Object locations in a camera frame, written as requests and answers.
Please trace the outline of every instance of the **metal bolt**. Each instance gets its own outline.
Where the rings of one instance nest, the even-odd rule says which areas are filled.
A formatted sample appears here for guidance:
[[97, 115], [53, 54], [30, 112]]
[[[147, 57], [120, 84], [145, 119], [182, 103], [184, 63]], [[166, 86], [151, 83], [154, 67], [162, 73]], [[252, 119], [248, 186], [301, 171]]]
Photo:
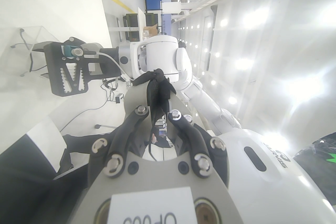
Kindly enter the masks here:
[[203, 171], [208, 171], [210, 168], [210, 164], [206, 158], [200, 158], [197, 164], [199, 168]]
[[146, 112], [146, 107], [145, 106], [139, 106], [138, 107], [138, 112], [139, 112], [139, 114], [145, 113]]
[[213, 143], [218, 149], [221, 149], [223, 147], [223, 143], [220, 140], [214, 140]]
[[84, 52], [81, 48], [74, 48], [71, 50], [71, 54], [80, 57], [84, 54]]
[[107, 146], [107, 140], [105, 138], [97, 139], [92, 145], [92, 152], [98, 153], [100, 149]]
[[185, 119], [191, 124], [192, 123], [192, 116], [189, 114], [184, 115]]

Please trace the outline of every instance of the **screw head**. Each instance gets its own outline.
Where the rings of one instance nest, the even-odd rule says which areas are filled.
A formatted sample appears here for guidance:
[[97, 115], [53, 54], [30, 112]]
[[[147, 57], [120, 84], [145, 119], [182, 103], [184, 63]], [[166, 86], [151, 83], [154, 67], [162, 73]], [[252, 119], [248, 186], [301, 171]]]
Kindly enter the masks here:
[[138, 107], [138, 112], [139, 112], [139, 114], [145, 113], [146, 112], [146, 107], [145, 106], [139, 106]]
[[203, 171], [208, 171], [210, 168], [210, 164], [206, 158], [200, 158], [197, 162], [199, 168]]

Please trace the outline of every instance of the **power cord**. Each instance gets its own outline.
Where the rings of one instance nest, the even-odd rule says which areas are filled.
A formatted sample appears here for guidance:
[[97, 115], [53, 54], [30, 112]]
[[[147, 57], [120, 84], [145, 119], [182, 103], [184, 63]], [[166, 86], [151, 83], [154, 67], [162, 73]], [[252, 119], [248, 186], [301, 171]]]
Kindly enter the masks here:
[[100, 106], [100, 107], [98, 107], [98, 108], [89, 108], [89, 109], [87, 109], [87, 110], [84, 110], [84, 111], [82, 111], [81, 113], [79, 113], [79, 114], [77, 114], [74, 118], [72, 118], [61, 130], [60, 130], [60, 133], [66, 128], [66, 126], [68, 126], [73, 120], [75, 120], [79, 115], [81, 115], [82, 113], [84, 113], [84, 112], [86, 112], [86, 111], [88, 111], [88, 110], [99, 110], [100, 108], [102, 108], [107, 102], [114, 102], [113, 101], [113, 99], [114, 99], [114, 92], [113, 91], [110, 91], [110, 93], [109, 93], [109, 97], [107, 97], [107, 91], [106, 91], [106, 101], [105, 101], [105, 103], [103, 103], [103, 105], [102, 106]]

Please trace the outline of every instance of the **round screw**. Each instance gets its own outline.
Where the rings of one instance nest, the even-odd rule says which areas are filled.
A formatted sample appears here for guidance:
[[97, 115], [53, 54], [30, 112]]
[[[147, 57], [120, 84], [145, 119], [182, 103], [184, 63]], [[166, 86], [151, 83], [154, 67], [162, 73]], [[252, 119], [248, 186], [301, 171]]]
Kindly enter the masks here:
[[200, 158], [197, 164], [199, 168], [203, 171], [208, 171], [210, 168], [210, 164], [206, 158]]
[[107, 140], [105, 138], [97, 139], [92, 145], [92, 152], [98, 153], [100, 149], [107, 146]]
[[145, 106], [139, 106], [138, 107], [138, 112], [139, 112], [139, 114], [144, 114], [146, 112], [146, 107]]
[[177, 121], [181, 118], [181, 112], [179, 110], [171, 110], [170, 113], [174, 121]]

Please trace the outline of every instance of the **ceiling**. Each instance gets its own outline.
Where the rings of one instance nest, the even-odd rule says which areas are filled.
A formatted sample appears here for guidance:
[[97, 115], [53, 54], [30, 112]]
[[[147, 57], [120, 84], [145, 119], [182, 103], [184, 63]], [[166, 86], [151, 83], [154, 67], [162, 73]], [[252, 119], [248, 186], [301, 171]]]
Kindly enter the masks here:
[[[172, 34], [187, 41], [194, 75], [221, 107], [243, 128], [279, 132], [292, 155], [335, 131], [336, 0], [215, 0], [195, 9], [202, 1], [192, 1]], [[239, 70], [239, 59], [253, 65]], [[288, 86], [307, 77], [299, 93], [316, 80], [321, 87], [299, 101]]]

